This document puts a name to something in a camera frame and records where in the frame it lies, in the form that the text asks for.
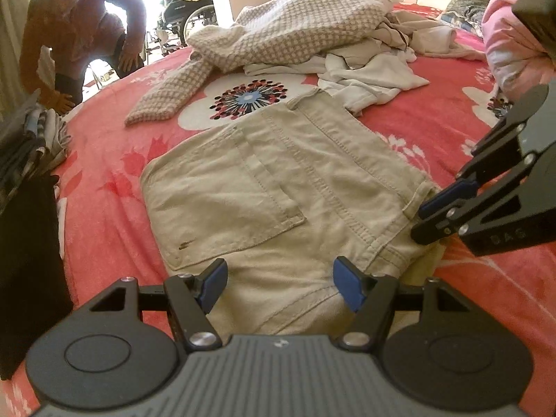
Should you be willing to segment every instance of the khaki jeans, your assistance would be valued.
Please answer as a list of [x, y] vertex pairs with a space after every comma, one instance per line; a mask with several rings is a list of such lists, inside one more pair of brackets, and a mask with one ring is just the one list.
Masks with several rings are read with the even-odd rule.
[[224, 340], [338, 334], [352, 314], [332, 280], [337, 256], [399, 277], [434, 247], [409, 232], [435, 185], [319, 89], [182, 142], [141, 186], [170, 274], [227, 261], [209, 314]]

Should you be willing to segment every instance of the curtain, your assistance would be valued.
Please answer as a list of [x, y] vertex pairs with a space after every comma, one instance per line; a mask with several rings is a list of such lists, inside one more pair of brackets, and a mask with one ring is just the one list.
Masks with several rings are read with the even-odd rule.
[[[29, 0], [0, 0], [0, 119], [27, 97], [19, 79], [19, 56]], [[43, 47], [38, 74], [54, 88], [54, 62]]]

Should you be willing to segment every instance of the orange sweater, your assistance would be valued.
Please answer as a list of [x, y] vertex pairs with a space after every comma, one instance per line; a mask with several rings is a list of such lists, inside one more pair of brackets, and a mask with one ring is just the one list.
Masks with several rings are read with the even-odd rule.
[[52, 108], [60, 94], [38, 76], [41, 47], [51, 48], [56, 73], [79, 79], [91, 60], [114, 53], [124, 33], [120, 18], [106, 12], [105, 1], [127, 12], [127, 38], [123, 49], [141, 51], [146, 26], [142, 0], [79, 0], [68, 21], [54, 20], [40, 8], [29, 9], [19, 58], [21, 82], [29, 93], [40, 89], [40, 102], [46, 107]]

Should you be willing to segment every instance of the ridged gray surface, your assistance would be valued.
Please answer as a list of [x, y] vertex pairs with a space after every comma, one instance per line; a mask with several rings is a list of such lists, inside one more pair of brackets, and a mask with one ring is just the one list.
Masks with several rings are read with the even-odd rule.
[[[48, 406], [39, 417], [75, 412]], [[235, 336], [190, 356], [165, 390], [106, 417], [523, 417], [511, 406], [482, 414], [431, 409], [398, 392], [374, 360], [326, 336]]]

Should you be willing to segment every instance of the checkered sweater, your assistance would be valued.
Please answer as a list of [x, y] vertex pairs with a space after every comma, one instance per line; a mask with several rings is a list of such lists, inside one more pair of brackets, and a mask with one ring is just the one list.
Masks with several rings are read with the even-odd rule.
[[191, 34], [191, 59], [141, 98], [126, 125], [171, 118], [214, 68], [228, 73], [254, 63], [303, 63], [368, 37], [390, 10], [388, 0], [273, 0], [246, 7], [229, 28], [207, 26]]

